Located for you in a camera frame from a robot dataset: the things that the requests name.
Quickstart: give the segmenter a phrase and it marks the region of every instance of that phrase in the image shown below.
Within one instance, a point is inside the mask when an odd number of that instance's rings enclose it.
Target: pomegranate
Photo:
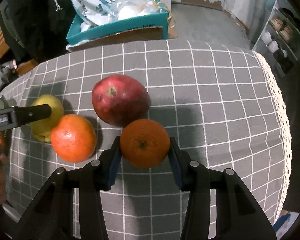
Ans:
[[[150,108],[151,100],[139,81],[116,74],[102,79],[94,86],[92,105],[102,121],[125,127],[144,117]]]

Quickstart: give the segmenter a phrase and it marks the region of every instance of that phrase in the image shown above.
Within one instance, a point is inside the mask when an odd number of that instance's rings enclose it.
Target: white grid line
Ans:
[[[22,169],[22,170],[25,170],[25,171],[29,171],[30,173],[39,175],[39,176],[41,176],[41,177],[48,178],[47,176],[44,176],[44,175],[42,175],[42,174],[40,174],[40,173],[37,173],[37,172],[34,172],[34,171],[27,170],[27,169],[25,169],[25,168],[23,168],[23,167],[20,167],[19,165],[16,165],[16,164],[14,164],[14,163],[11,163],[11,165],[18,167],[19,169]]]
[[[81,87],[80,87],[80,93],[79,93],[79,104],[80,104],[80,99],[81,99],[81,93],[82,93],[82,87],[83,87],[83,77],[84,77],[84,71],[85,71],[85,67],[86,67],[86,63],[85,63],[85,59],[86,59],[86,50],[83,50],[83,71],[82,71],[82,80],[81,80]],[[77,203],[77,191],[76,189],[74,189],[74,203]],[[74,209],[74,216],[75,218],[77,218],[77,209]],[[77,223],[74,224],[74,234],[77,235],[77,231],[78,231],[78,227],[77,227]]]
[[[19,169],[18,169],[18,180],[19,180],[19,187],[20,187],[20,191],[21,191],[21,183],[20,183],[20,173],[19,173]]]
[[[279,130],[279,129],[280,129],[280,127],[272,129],[272,130],[269,130],[268,132],[273,132],[273,131],[276,131],[276,130]],[[256,137],[256,136],[263,135],[263,134],[266,134],[266,133],[267,132],[258,133],[258,134],[252,135],[251,137]],[[30,140],[24,139],[24,138],[18,138],[18,137],[16,137],[16,138],[17,139],[21,139],[21,140],[25,140],[25,141],[30,141]],[[231,140],[231,141],[225,141],[225,142],[221,142],[221,143],[208,144],[207,147],[209,147],[209,146],[215,146],[215,145],[221,145],[221,144],[226,144],[226,143],[237,142],[237,141],[245,140],[245,139],[248,139],[248,138],[249,137],[244,137],[244,138],[240,138],[240,139],[236,139],[236,140]],[[181,147],[180,150],[197,149],[197,148],[202,148],[202,147],[205,147],[205,145],[194,146],[194,147]]]
[[[152,70],[152,69],[170,69],[170,67],[157,67],[157,68],[148,68],[147,70]],[[175,69],[175,68],[193,68],[193,67],[172,67],[172,69]],[[145,68],[134,68],[134,69],[127,69],[125,70],[125,72],[132,72],[134,70],[146,70]],[[104,73],[105,74],[120,74],[122,73],[122,71],[112,71],[112,72],[106,72]],[[101,74],[94,74],[94,75],[87,75],[87,76],[83,76],[84,78],[86,77],[95,77],[95,76],[101,76]],[[75,77],[75,78],[69,78],[68,81],[72,81],[72,80],[77,80],[77,79],[81,79],[81,77]],[[53,85],[55,83],[63,83],[65,80],[58,80],[57,82],[48,82],[48,83],[45,83],[43,85]],[[265,84],[266,82],[254,82],[254,84]],[[186,86],[196,86],[197,84],[175,84],[174,86],[175,87],[186,87]],[[217,85],[215,83],[198,83],[199,86],[213,86],[213,85]],[[219,85],[236,85],[236,83],[220,83]],[[251,85],[251,83],[238,83],[238,85]],[[40,87],[41,85],[31,85],[32,87]],[[149,86],[149,88],[166,88],[166,87],[172,87],[172,85],[158,85],[158,86]]]
[[[274,206],[276,206],[277,205],[277,203],[276,204],[274,204],[274,205],[272,205],[271,207],[269,207],[268,209],[266,209],[264,212],[267,212],[268,210],[270,210],[271,208],[273,208]]]
[[[169,64],[170,64],[170,74],[171,74],[171,82],[172,82],[172,92],[173,92],[173,101],[174,101],[174,111],[176,113],[176,128],[177,128],[177,141],[178,146],[180,147],[180,137],[179,137],[179,126],[178,126],[178,112],[177,112],[177,101],[176,101],[176,94],[174,90],[174,81],[173,81],[173,73],[172,73],[172,64],[171,64],[171,55],[169,50],[169,42],[167,42],[168,48],[168,56],[169,56]],[[180,211],[182,212],[182,194],[180,193]],[[180,214],[180,236],[182,231],[182,215]]]
[[[146,89],[149,92],[149,82],[148,82],[148,61],[147,61],[147,49],[146,49],[146,42],[144,42],[145,46],[145,64],[146,64]],[[148,119],[150,119],[150,111],[147,112]],[[153,213],[152,213],[152,170],[149,169],[149,184],[150,184],[150,233],[151,233],[151,240],[153,240]]]
[[[253,189],[252,191],[255,191],[255,190],[257,190],[257,189],[260,189],[261,187],[264,187],[264,186],[266,186],[266,185],[268,186],[269,183],[271,183],[271,182],[273,182],[273,181],[275,181],[275,180],[278,180],[278,179],[282,179],[283,176],[284,176],[284,175],[280,176],[279,178],[273,179],[273,180],[271,180],[271,181],[269,181],[269,182],[267,182],[267,183],[265,183],[265,184],[263,184],[263,185],[261,185],[261,186],[259,186],[259,187],[256,187],[256,188]]]
[[[274,148],[274,147],[276,147],[276,146],[278,146],[278,145],[281,145],[281,143],[278,143],[278,144],[276,144],[276,145],[273,145],[273,146],[269,147],[269,149]],[[264,149],[264,150],[258,151],[258,152],[256,152],[256,153],[252,153],[252,155],[257,155],[257,154],[259,154],[259,153],[261,153],[261,152],[264,152],[264,151],[267,151],[267,150],[268,150],[268,149]],[[238,162],[238,161],[247,159],[247,158],[249,158],[250,156],[251,156],[251,155],[248,155],[248,156],[245,156],[245,157],[241,157],[241,158],[239,158],[239,159],[234,160],[234,162]],[[230,163],[231,163],[231,162],[221,163],[221,164],[217,164],[217,165],[210,166],[210,168],[214,168],[214,167],[218,167],[218,166],[222,166],[222,165],[226,165],[226,164],[230,164]]]
[[[56,68],[55,68],[55,73],[54,73],[54,78],[53,78],[53,85],[51,86],[51,90],[50,90],[50,94],[52,95],[52,90],[53,90],[53,86],[54,86],[54,82],[56,80],[56,76],[57,76],[57,66],[58,66],[58,60],[59,60],[59,57],[57,57],[57,60],[56,60]],[[41,157],[42,157],[42,160],[41,160],[41,170],[42,170],[42,185],[44,184],[44,175],[43,175],[43,144],[42,144],[42,147],[41,147]]]
[[[262,200],[258,201],[258,203],[260,203],[260,202],[262,202],[262,201],[265,201],[267,198],[271,197],[272,195],[274,195],[274,194],[276,194],[276,193],[279,193],[279,192],[280,192],[280,190],[281,190],[281,189],[279,189],[279,190],[277,190],[277,191],[273,192],[272,194],[270,194],[270,195],[269,195],[269,196],[267,196],[266,198],[264,198],[264,199],[262,199]]]
[[[244,59],[245,59],[245,61],[246,61],[246,63],[247,63],[247,66],[248,66],[249,64],[248,64],[246,55],[244,55]],[[249,76],[250,76],[250,80],[251,80],[251,83],[252,83],[252,77],[251,77],[250,69],[248,69],[248,71],[249,71]],[[254,93],[255,97],[257,98],[257,94],[256,94],[256,91],[255,91],[255,89],[254,89],[254,85],[253,85],[253,84],[252,84],[252,88],[253,88],[253,93]],[[260,103],[259,103],[259,101],[258,101],[258,98],[257,98],[257,103],[258,103],[258,107],[259,107],[259,109],[260,109],[260,112],[262,113],[262,110],[261,110],[261,107],[260,107]],[[266,196],[267,196],[267,192],[268,192],[268,185],[269,185],[269,176],[270,176],[270,167],[271,167],[271,152],[270,152],[269,145],[268,145],[268,141],[267,141],[267,140],[268,140],[268,126],[267,126],[265,117],[262,116],[262,118],[263,118],[263,121],[265,122],[265,126],[266,126],[266,131],[267,131],[267,134],[266,134],[266,145],[267,145],[267,148],[268,148],[268,151],[269,151],[269,171],[268,171],[268,184],[267,184],[267,187],[266,187],[266,195],[265,195],[265,197],[266,197]]]
[[[229,57],[230,57],[231,65],[233,66],[232,57],[231,57],[231,53],[230,52],[229,52]],[[237,79],[235,77],[234,69],[232,69],[232,73],[233,73],[233,76],[234,76],[234,81],[236,83],[237,91],[238,91],[238,94],[239,94],[239,97],[240,97],[241,105],[242,105],[242,108],[243,108],[244,116],[245,116],[245,119],[246,119],[246,122],[247,122],[248,131],[249,131],[249,149],[250,149],[250,152],[251,152],[251,182],[250,182],[250,191],[251,191],[252,190],[252,176],[253,176],[253,152],[252,152],[252,149],[251,149],[251,130],[250,130],[250,125],[249,125],[249,121],[248,121],[246,109],[244,107],[244,104],[243,104],[243,101],[242,101],[242,97],[241,97],[241,93],[240,93],[240,90],[239,90],[239,87],[238,87],[238,84],[237,84]]]
[[[18,192],[20,195],[22,195],[22,196],[24,196],[24,197],[26,197],[26,198],[31,199],[29,196],[27,196],[27,195],[21,193],[20,191],[17,191],[17,190],[15,190],[15,189],[11,189],[11,190],[12,190],[12,191],[15,191],[15,192]],[[18,205],[20,205],[21,207],[23,207],[24,209],[26,209],[26,207],[24,207],[24,206],[21,205],[21,201],[20,201],[20,204],[18,204]]]
[[[214,66],[214,72],[215,72],[216,79],[217,79],[217,84],[218,84],[220,98],[221,98],[221,101],[222,101],[222,94],[221,94],[221,89],[220,89],[220,85],[219,85],[219,81],[218,81],[218,74],[217,74],[217,69],[216,69],[216,63],[214,61],[213,51],[212,51],[211,46],[208,43],[206,43],[206,44],[209,46],[209,48],[211,50],[212,60],[213,60],[213,66]],[[226,109],[225,109],[225,104],[224,104],[223,101],[222,101],[222,108],[223,108],[223,113],[225,115],[225,120],[226,120],[226,128],[227,128],[227,135],[228,135],[228,141],[229,141],[229,153],[230,153],[231,162],[232,162],[232,169],[234,169],[233,156],[232,156],[232,153],[231,153],[231,146],[230,146],[230,134],[229,134],[229,128],[228,128],[228,122],[227,122],[227,116],[226,116]]]
[[[65,96],[68,95],[78,95],[79,93],[66,93],[64,94]],[[258,98],[258,100],[260,99],[266,99],[266,98],[272,98],[272,96],[267,96],[267,97],[262,97],[262,98]],[[242,101],[253,101],[256,100],[256,98],[248,98],[248,99],[242,99]],[[241,100],[225,100],[223,101],[224,103],[232,103],[232,102],[240,102]],[[218,103],[222,103],[221,101],[213,101],[213,102],[202,102],[201,104],[218,104]],[[176,104],[176,106],[193,106],[193,105],[199,105],[200,103],[183,103],[183,104]],[[153,105],[151,106],[151,108],[156,108],[156,107],[167,107],[167,106],[175,106],[174,104],[169,104],[169,105]],[[93,108],[87,108],[87,109],[74,109],[73,111],[92,111],[94,110]]]
[[[207,160],[207,168],[209,168],[209,159],[208,159],[208,147],[207,147],[207,136],[206,136],[206,126],[204,123],[204,115],[203,115],[203,110],[202,110],[202,104],[201,104],[201,98],[200,98],[200,91],[199,91],[199,86],[198,86],[198,79],[197,79],[197,73],[195,71],[195,66],[194,66],[194,57],[193,57],[193,51],[190,42],[188,41],[188,44],[190,46],[191,50],[191,57],[192,57],[192,63],[193,63],[193,69],[194,69],[194,78],[195,82],[197,84],[197,91],[198,91],[198,97],[199,97],[199,103],[200,103],[200,110],[201,110],[201,118],[202,118],[202,125],[203,125],[203,134],[204,134],[204,143],[206,145],[206,160]]]
[[[109,230],[109,229],[107,229],[107,231],[122,234],[122,232],[120,232],[120,231]],[[178,233],[178,232],[179,232],[179,231],[164,232],[164,233],[154,233],[153,235],[157,236],[157,235],[172,234],[172,233]],[[132,234],[132,233],[126,233],[126,234],[127,234],[127,235],[130,235],[130,236],[150,236],[150,235],[151,235],[151,234],[135,235],[135,234]]]
[[[277,164],[279,164],[279,163],[282,163],[283,161],[284,161],[284,160],[278,161],[277,163],[271,164],[271,165],[268,166],[268,167],[265,167],[265,168],[263,168],[263,169],[254,171],[252,174],[249,174],[249,175],[247,175],[247,176],[245,176],[245,177],[242,177],[241,179],[245,179],[245,178],[247,178],[247,177],[249,177],[249,176],[251,176],[251,175],[253,175],[253,174],[258,173],[259,171],[265,171],[266,169],[269,169],[269,168],[271,168],[271,167],[273,167],[273,166],[275,166],[275,165],[277,165]]]
[[[113,214],[113,215],[119,215],[119,216],[126,216],[126,217],[133,217],[133,218],[149,218],[151,216],[134,216],[134,215],[124,215],[124,214],[120,214],[120,213],[116,213],[116,212],[110,212],[110,211],[104,211],[104,213],[108,213],[108,214]],[[171,213],[171,214],[160,214],[160,215],[152,215],[152,217],[166,217],[166,216],[173,216],[173,215],[180,215],[180,213]]]
[[[44,82],[44,79],[45,79],[45,77],[46,77],[46,72],[47,72],[47,70],[48,70],[48,61],[47,61],[47,64],[46,64],[46,71],[45,71],[45,73],[44,73],[44,76],[43,76],[43,79],[42,79],[42,82],[41,82],[41,86],[40,86],[40,88],[39,88],[39,93],[38,93],[38,96],[40,96],[40,94],[41,94],[41,89],[42,89],[42,86],[43,86],[43,82]],[[31,142],[29,142],[29,149],[28,149],[28,153],[29,153],[29,155],[30,155],[30,144],[31,144]],[[43,151],[42,151],[42,149],[43,149],[43,143],[41,143],[41,158],[42,158],[42,160],[43,160]],[[31,161],[30,161],[30,158],[29,158],[29,170],[31,170]],[[30,187],[30,192],[31,192],[31,197],[32,198],[34,198],[34,196],[33,196],[33,194],[32,194],[32,189],[31,189],[31,187]]]
[[[111,194],[111,195],[122,195],[121,193],[115,193],[115,192],[111,192],[111,191],[103,191],[103,193],[105,194]],[[167,194],[152,194],[153,197],[162,197],[162,196],[176,196],[179,195],[180,193],[167,193]],[[132,195],[132,194],[125,194],[125,196],[128,197],[150,197],[150,195]]]
[[[66,80],[66,85],[65,85],[65,89],[63,91],[63,94],[66,93],[66,88],[67,88],[67,84],[68,84],[68,78],[69,78],[69,72],[70,72],[70,55],[71,55],[71,53],[69,53],[69,58],[68,58],[68,60],[69,60],[68,74],[67,74],[67,80]],[[63,97],[62,97],[62,105],[63,105],[64,100],[65,100],[65,95],[63,95]],[[57,162],[57,167],[58,167],[58,154],[56,155],[56,162]]]
[[[266,74],[265,74],[264,71],[263,71],[263,77],[265,78],[265,80],[267,80],[267,77],[266,77]],[[266,88],[267,88],[268,93],[271,94],[271,92],[269,91],[269,87],[266,86]],[[272,104],[273,109],[276,109],[276,107],[275,107],[275,105],[274,105],[274,102],[273,102],[272,98],[270,99],[270,101],[271,101],[271,104]],[[279,122],[279,120],[278,120],[277,114],[275,115],[275,118],[276,118],[277,122],[280,124],[280,122]],[[280,138],[280,141],[281,141],[281,143],[282,143],[282,152],[284,153],[284,145],[283,145],[283,140],[282,140],[282,130],[280,130],[279,138]],[[283,187],[283,180],[284,180],[284,178],[282,178],[280,190],[282,190],[282,187]],[[275,209],[274,215],[276,215],[276,213],[277,213],[277,209],[278,209],[278,205],[279,205],[279,197],[280,197],[280,194],[278,194],[277,207],[276,207],[276,209]]]
[[[18,180],[19,183],[22,182],[22,183],[24,183],[24,184],[30,186],[30,190],[31,190],[31,187],[33,187],[33,188],[39,190],[37,187],[34,187],[34,186],[32,186],[31,184],[29,184],[29,183],[26,183],[26,182],[24,182],[24,181],[21,181],[20,179],[18,179],[18,178],[16,178],[16,177],[13,177],[13,176],[11,176],[11,177],[14,178],[14,179],[16,179],[16,180]]]
[[[124,75],[124,44],[122,44],[122,73]],[[125,192],[124,192],[124,179],[123,179],[123,176],[124,176],[124,173],[123,173],[123,160],[121,159],[121,169],[122,169],[122,219],[123,219],[123,240],[126,239],[126,223],[125,223]]]

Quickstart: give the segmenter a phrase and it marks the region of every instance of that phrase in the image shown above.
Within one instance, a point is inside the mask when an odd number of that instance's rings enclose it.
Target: person's hand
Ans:
[[[9,158],[6,157],[4,154],[0,155],[0,160],[3,165],[9,164]],[[6,192],[6,173],[3,167],[0,167],[0,205],[6,201],[7,192]]]

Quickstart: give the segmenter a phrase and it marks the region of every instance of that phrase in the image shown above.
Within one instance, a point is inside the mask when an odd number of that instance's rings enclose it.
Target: tablecloth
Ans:
[[[88,118],[97,131],[96,155],[68,163],[29,125],[13,130],[8,199],[23,213],[57,167],[83,167],[108,149],[121,129],[101,121],[91,90],[114,73],[139,80],[161,123],[179,147],[210,169],[233,168],[273,224],[289,184],[289,124],[275,79],[250,50],[182,39],[110,45],[49,60],[6,87],[10,105],[29,106],[43,94],[61,100],[66,114]],[[116,183],[101,199],[110,239],[178,239],[189,193],[175,185],[167,159],[153,169],[122,160]],[[79,191],[74,192],[74,235],[80,237]],[[211,190],[210,237],[216,198]]]

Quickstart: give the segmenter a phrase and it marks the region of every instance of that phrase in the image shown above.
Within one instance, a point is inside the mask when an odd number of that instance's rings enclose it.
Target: floor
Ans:
[[[172,4],[179,37],[250,49],[245,31],[224,12],[204,7]]]

